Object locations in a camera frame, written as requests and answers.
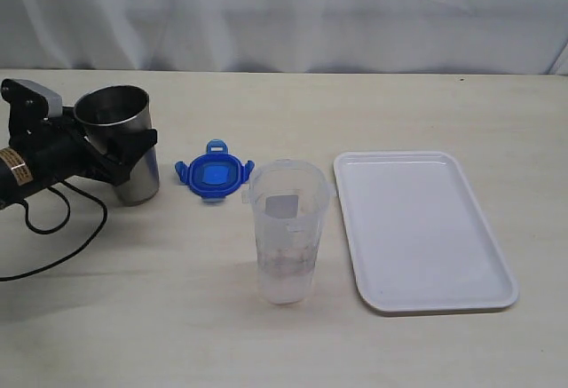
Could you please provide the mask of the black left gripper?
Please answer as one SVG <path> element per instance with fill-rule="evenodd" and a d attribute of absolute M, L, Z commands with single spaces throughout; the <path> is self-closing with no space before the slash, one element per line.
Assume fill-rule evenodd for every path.
<path fill-rule="evenodd" d="M 1 98 L 9 106 L 9 146 L 1 150 L 1 192 L 35 194 L 73 176 L 113 186 L 130 179 L 134 166 L 157 144 L 155 129 L 112 135 L 100 153 L 86 138 L 71 107 L 59 117 L 43 118 L 46 102 L 5 78 Z"/>

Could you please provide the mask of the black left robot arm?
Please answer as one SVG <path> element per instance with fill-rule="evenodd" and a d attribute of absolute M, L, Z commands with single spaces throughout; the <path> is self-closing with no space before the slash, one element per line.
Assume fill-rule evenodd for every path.
<path fill-rule="evenodd" d="M 72 177 L 110 185 L 125 206 L 160 187 L 150 98 L 134 85 L 112 85 L 68 107 L 39 83 L 1 82 L 9 106 L 9 144 L 1 151 L 1 205 L 10 206 Z"/>

